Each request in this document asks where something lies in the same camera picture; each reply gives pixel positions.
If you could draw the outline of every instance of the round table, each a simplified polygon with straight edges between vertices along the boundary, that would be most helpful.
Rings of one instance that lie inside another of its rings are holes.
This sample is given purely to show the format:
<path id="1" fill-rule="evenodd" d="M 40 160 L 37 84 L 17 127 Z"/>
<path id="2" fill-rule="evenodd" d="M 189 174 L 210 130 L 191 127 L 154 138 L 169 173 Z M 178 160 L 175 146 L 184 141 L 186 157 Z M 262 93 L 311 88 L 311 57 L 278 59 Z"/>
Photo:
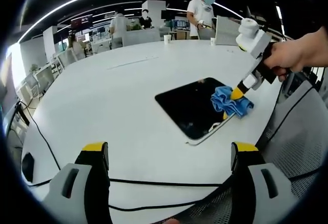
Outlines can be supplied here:
<path id="1" fill-rule="evenodd" d="M 107 141 L 109 177 L 176 183 L 220 184 L 230 175 L 231 142 L 255 144 L 275 107 L 281 84 L 264 82 L 246 97 L 254 109 L 232 117 L 198 146 L 155 101 L 159 93 L 206 77 L 235 87 L 253 59 L 236 46 L 211 46 L 208 40 L 153 42 L 103 52 L 68 66 L 38 105 L 34 119 L 61 167 L 75 162 L 88 143 Z M 33 183 L 58 172 L 46 143 L 31 123 L 23 155 L 34 159 Z M 215 187 L 164 187 L 112 182 L 109 204 L 120 208 L 171 205 L 206 197 Z M 31 188 L 43 199 L 49 185 Z M 151 223 L 190 206 L 120 212 L 114 223 Z"/>

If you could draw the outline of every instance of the microfiber cloth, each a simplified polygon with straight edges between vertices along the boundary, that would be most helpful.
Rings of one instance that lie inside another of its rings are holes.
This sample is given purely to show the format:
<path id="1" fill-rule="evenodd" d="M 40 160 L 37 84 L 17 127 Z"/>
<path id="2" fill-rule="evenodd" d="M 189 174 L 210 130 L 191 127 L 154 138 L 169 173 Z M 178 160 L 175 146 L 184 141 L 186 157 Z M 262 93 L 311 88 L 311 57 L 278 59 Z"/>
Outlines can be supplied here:
<path id="1" fill-rule="evenodd" d="M 239 118 L 242 118 L 247 115 L 248 109 L 252 109 L 254 107 L 254 104 L 246 97 L 231 100 L 231 93 L 231 87 L 223 86 L 215 88 L 215 93 L 211 97 L 213 107 L 217 112 L 221 112 L 223 110 L 228 116 L 236 113 Z"/>

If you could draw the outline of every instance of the white shirt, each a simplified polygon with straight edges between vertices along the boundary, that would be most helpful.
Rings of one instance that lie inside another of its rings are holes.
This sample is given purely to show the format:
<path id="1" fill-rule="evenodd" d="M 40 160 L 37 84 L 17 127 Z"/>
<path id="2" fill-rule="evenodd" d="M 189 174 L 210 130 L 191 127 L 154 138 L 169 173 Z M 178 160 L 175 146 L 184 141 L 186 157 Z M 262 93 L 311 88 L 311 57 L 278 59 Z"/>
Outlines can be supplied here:
<path id="1" fill-rule="evenodd" d="M 207 5 L 203 0 L 191 0 L 189 2 L 188 12 L 194 13 L 194 18 L 199 22 L 204 20 L 204 24 L 212 26 L 212 18 L 214 17 L 212 5 Z M 190 36 L 198 36 L 198 30 L 195 25 L 190 23 Z"/>
<path id="2" fill-rule="evenodd" d="M 111 21 L 110 28 L 114 28 L 113 38 L 121 38 L 127 31 L 128 19 L 123 14 L 117 14 Z"/>

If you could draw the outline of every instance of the white cup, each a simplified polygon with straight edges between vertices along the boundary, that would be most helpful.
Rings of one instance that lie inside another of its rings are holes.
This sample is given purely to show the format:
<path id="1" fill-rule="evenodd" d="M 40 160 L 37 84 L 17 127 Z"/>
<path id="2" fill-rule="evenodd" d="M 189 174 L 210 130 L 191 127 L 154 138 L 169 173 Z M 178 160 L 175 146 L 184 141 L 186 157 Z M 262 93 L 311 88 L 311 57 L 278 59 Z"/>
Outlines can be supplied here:
<path id="1" fill-rule="evenodd" d="M 167 45 L 167 44 L 169 44 L 170 43 L 170 41 L 171 41 L 171 35 L 170 34 L 168 34 L 168 35 L 164 35 L 164 44 L 165 45 Z"/>
<path id="2" fill-rule="evenodd" d="M 215 40 L 215 38 L 211 38 L 211 46 L 214 46 L 214 45 L 216 45 L 215 43 L 216 43 L 216 40 Z"/>

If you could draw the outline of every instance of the face mask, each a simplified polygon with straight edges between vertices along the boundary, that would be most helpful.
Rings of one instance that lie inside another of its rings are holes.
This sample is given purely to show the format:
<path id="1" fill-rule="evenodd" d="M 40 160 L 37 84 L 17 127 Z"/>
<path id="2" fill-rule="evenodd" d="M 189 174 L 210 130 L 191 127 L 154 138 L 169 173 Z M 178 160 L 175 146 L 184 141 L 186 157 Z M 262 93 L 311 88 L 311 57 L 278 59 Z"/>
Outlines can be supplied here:
<path id="1" fill-rule="evenodd" d="M 204 0 L 205 4 L 211 5 L 215 2 L 215 0 Z"/>
<path id="2" fill-rule="evenodd" d="M 142 17 L 143 17 L 144 19 L 147 19 L 147 17 L 148 17 L 148 13 L 147 13 L 147 12 L 143 12 L 143 13 L 142 13 Z"/>

